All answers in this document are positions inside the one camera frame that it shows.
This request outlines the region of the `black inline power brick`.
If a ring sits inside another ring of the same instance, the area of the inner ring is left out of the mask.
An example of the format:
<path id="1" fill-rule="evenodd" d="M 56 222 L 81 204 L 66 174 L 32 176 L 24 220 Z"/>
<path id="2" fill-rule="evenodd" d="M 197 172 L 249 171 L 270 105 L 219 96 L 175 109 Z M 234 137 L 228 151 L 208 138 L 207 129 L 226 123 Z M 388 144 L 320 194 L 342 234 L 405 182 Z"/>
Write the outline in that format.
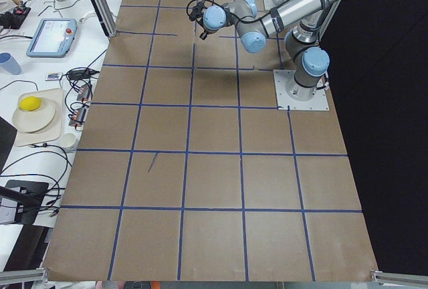
<path id="1" fill-rule="evenodd" d="M 84 80 L 90 79 L 99 73 L 99 71 L 93 70 L 91 68 L 73 69 L 66 73 L 66 77 L 68 78 L 68 80 Z"/>

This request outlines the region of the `usb hub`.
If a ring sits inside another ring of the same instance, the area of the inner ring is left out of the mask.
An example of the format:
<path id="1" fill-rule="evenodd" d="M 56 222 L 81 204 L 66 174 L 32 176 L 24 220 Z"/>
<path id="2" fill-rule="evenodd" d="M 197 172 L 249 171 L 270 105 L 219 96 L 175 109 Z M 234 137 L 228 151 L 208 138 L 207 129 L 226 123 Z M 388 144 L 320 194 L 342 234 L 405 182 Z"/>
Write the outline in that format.
<path id="1" fill-rule="evenodd" d="M 69 116 L 70 120 L 68 125 L 74 128 L 82 127 L 85 124 L 87 112 L 88 109 L 84 107 L 74 110 Z"/>
<path id="2" fill-rule="evenodd" d="M 91 83 L 86 83 L 80 87 L 76 100 L 85 102 L 85 101 L 91 100 L 92 96 L 93 96 L 92 85 Z"/>

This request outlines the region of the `blue teach pendant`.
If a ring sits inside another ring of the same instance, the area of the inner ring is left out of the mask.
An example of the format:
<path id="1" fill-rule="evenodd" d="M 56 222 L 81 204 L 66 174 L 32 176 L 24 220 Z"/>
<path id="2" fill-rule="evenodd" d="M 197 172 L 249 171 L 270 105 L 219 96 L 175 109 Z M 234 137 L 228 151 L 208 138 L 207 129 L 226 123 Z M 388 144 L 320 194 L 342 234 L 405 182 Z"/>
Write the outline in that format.
<path id="1" fill-rule="evenodd" d="M 71 48 L 77 29 L 75 19 L 42 19 L 26 55 L 31 58 L 63 58 Z"/>

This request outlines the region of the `lower usb hub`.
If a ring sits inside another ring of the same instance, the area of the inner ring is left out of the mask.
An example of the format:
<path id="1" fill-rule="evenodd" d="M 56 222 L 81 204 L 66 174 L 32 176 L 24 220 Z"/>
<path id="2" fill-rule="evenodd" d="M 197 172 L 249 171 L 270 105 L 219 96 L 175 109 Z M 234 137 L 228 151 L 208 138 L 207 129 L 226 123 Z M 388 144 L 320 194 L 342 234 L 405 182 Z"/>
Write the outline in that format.
<path id="1" fill-rule="evenodd" d="M 69 116 L 70 120 L 68 125 L 74 128 L 82 127 L 85 124 L 87 112 L 88 109 L 84 107 L 74 110 Z"/>

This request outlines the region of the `small colourful card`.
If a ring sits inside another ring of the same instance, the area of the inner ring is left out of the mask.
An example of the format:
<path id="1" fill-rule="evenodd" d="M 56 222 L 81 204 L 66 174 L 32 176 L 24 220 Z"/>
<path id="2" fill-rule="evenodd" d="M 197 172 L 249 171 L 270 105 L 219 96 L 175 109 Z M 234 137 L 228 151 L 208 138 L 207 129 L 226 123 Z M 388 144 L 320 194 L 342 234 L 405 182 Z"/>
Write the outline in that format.
<path id="1" fill-rule="evenodd" d="M 61 72 L 48 73 L 45 77 L 46 82 L 50 81 L 60 81 L 63 77 Z"/>

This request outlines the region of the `white paper cup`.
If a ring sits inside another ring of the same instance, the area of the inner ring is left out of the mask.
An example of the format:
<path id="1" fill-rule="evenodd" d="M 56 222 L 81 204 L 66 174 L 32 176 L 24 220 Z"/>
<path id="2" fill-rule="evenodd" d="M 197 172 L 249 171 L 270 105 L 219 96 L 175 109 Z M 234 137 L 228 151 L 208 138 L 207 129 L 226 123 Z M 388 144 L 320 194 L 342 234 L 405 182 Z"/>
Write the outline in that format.
<path id="1" fill-rule="evenodd" d="M 66 152 L 73 152 L 77 149 L 79 139 L 73 133 L 66 133 L 60 138 L 60 146 Z"/>

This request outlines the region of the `black joystick controller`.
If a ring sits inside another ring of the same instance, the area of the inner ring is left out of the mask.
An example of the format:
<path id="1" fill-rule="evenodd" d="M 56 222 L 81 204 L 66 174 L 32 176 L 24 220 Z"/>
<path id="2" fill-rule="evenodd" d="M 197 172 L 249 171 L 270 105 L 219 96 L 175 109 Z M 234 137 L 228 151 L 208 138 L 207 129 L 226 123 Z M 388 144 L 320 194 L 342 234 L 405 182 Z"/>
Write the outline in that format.
<path id="1" fill-rule="evenodd" d="M 1 14 L 1 26 L 4 29 L 19 29 L 30 11 L 30 7 L 26 7 L 24 3 L 20 3 L 12 12 L 7 11 Z"/>

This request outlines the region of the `beige serving tray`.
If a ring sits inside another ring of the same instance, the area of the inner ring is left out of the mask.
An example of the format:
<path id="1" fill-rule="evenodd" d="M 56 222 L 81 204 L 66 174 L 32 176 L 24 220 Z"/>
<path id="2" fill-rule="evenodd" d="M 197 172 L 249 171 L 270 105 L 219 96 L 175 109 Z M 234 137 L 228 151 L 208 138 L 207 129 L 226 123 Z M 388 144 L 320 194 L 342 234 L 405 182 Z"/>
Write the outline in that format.
<path id="1" fill-rule="evenodd" d="M 41 105 L 35 110 L 24 110 L 21 101 L 37 97 Z M 64 91 L 61 88 L 28 92 L 18 98 L 17 108 L 12 116 L 12 125 L 17 129 L 14 145 L 27 145 L 50 142 L 63 133 Z"/>

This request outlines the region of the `yellow lemon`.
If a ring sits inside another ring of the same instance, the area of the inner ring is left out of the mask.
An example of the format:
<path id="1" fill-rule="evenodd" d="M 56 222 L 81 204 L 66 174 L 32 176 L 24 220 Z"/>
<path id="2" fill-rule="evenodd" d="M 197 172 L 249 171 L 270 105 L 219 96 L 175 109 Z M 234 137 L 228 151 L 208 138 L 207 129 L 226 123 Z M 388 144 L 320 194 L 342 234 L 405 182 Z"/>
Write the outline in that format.
<path id="1" fill-rule="evenodd" d="M 37 110 L 41 106 L 41 98 L 37 96 L 28 96 L 19 102 L 19 108 L 22 111 L 31 112 Z"/>

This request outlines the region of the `beige round plate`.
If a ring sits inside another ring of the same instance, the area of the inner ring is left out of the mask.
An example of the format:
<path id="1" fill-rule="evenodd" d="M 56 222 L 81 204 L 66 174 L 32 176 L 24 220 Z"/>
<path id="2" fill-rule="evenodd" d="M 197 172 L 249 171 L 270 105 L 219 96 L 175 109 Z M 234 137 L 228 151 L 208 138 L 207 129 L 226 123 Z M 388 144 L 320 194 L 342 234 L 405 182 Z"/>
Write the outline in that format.
<path id="1" fill-rule="evenodd" d="M 12 116 L 12 124 L 21 132 L 36 132 L 51 123 L 56 114 L 55 103 L 41 98 L 41 106 L 37 110 L 27 112 L 17 107 Z"/>

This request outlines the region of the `blue plastic cup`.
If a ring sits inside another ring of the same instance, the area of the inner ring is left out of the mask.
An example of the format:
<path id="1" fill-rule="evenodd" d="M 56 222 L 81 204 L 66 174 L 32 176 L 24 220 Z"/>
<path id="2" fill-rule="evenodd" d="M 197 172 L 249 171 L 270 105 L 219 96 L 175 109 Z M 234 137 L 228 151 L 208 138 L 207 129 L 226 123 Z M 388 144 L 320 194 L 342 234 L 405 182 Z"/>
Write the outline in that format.
<path id="1" fill-rule="evenodd" d="M 1 68 L 12 75 L 19 75 L 21 73 L 21 66 L 10 53 L 0 53 L 0 65 Z"/>

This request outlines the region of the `aluminium frame post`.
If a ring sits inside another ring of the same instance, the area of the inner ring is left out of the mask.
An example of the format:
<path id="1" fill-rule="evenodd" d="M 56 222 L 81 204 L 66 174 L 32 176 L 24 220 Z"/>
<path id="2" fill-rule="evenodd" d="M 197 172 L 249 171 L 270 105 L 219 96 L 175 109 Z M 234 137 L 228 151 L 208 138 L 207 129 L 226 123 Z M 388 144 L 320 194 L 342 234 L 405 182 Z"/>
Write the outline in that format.
<path id="1" fill-rule="evenodd" d="M 115 37 L 117 35 L 116 24 L 110 12 L 107 0 L 90 0 L 101 28 L 106 37 Z"/>

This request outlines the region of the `aluminium rail bottom left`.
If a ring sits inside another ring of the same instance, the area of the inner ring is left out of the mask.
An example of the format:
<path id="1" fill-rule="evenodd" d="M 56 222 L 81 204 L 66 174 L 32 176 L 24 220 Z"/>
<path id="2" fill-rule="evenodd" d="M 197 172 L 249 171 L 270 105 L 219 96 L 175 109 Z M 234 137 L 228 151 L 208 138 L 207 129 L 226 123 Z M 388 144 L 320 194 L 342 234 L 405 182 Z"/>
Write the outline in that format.
<path id="1" fill-rule="evenodd" d="M 48 273 L 45 268 L 1 272 L 0 285 L 42 281 L 47 279 Z"/>

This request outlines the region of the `aluminium rail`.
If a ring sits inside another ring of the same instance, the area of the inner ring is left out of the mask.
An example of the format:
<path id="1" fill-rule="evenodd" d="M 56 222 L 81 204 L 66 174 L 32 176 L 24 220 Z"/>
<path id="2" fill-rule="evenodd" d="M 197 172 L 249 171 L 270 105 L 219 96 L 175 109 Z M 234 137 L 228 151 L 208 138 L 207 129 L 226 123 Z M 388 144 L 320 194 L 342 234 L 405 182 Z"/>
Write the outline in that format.
<path id="1" fill-rule="evenodd" d="M 372 270 L 370 272 L 372 280 L 379 284 L 394 284 L 398 286 L 412 286 L 418 288 L 427 288 L 427 276 L 412 274 L 398 274 L 390 272 L 381 272 Z"/>
<path id="2" fill-rule="evenodd" d="M 0 285 L 42 281 L 47 279 L 48 273 L 45 268 L 1 272 Z"/>

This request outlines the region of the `aluminium rail bottom right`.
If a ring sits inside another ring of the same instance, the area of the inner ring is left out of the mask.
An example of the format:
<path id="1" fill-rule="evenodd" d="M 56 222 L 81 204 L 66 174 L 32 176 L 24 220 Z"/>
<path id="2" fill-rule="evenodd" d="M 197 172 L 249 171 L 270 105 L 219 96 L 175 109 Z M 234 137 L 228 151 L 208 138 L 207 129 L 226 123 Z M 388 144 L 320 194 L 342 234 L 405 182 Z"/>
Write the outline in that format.
<path id="1" fill-rule="evenodd" d="M 398 286 L 412 286 L 418 288 L 427 288 L 427 276 L 412 274 L 398 274 L 390 272 L 381 272 L 372 270 L 370 272 L 372 280 L 379 284 L 394 284 Z"/>

